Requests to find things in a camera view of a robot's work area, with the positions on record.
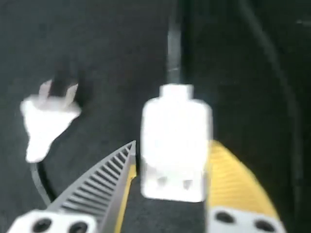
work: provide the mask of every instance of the two-prong plug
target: two-prong plug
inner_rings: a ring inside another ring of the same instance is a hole
[[[29,136],[26,153],[28,163],[41,162],[54,139],[81,113],[80,107],[74,102],[78,84],[70,86],[64,97],[50,96],[51,85],[52,80],[43,83],[38,95],[30,95],[20,104]]]

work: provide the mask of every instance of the gray ribbed vent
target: gray ribbed vent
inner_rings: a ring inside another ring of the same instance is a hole
[[[104,228],[109,210],[113,208],[111,215],[115,219],[119,213],[124,181],[130,165],[136,164],[135,146],[133,141],[105,157],[69,186],[47,210],[89,214]]]

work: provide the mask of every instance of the screw hole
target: screw hole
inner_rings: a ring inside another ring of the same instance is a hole
[[[230,224],[235,222],[234,217],[226,212],[218,212],[216,214],[216,219],[220,222],[230,223]]]
[[[272,226],[272,224],[265,220],[256,221],[255,226],[258,230],[262,230],[264,232],[275,232],[276,231],[274,227]]]
[[[48,228],[50,228],[51,224],[52,224],[52,221],[48,218],[40,219],[34,224],[33,232],[34,233],[45,232]]]
[[[188,190],[192,184],[192,180],[184,180],[184,189]]]
[[[161,177],[161,178],[159,178],[159,179],[157,180],[157,183],[158,183],[159,186],[164,186],[165,183],[166,183],[166,181],[167,181],[167,178],[166,178],[166,177]]]
[[[69,233],[86,233],[87,224],[84,222],[77,222],[70,227]]]

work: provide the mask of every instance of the power plug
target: power plug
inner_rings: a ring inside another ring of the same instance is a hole
[[[191,85],[161,86],[141,124],[141,192],[147,198],[200,202],[206,198],[211,108],[192,99]]]
[[[52,80],[43,83],[38,95],[30,95],[20,104],[29,136],[26,153],[28,163],[41,162],[54,139],[81,113],[80,107],[74,102],[78,84],[70,86],[64,97],[49,96],[51,85]]]

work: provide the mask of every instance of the wire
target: wire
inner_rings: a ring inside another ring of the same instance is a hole
[[[55,200],[55,194],[49,185],[43,164],[30,164],[30,171],[39,195],[41,196],[46,206],[49,206]]]
[[[288,78],[282,70],[277,51],[269,36],[263,31],[261,24],[255,16],[248,0],[239,0],[240,10],[245,21],[249,25],[252,33],[257,39],[259,45],[263,48],[272,70],[279,80],[287,101],[287,111],[292,120],[292,158],[291,174],[294,197],[294,212],[296,220],[299,219],[302,196],[303,181],[303,143],[300,122],[300,110],[295,94],[288,83]]]
[[[183,0],[173,0],[167,37],[167,82],[182,83]]]

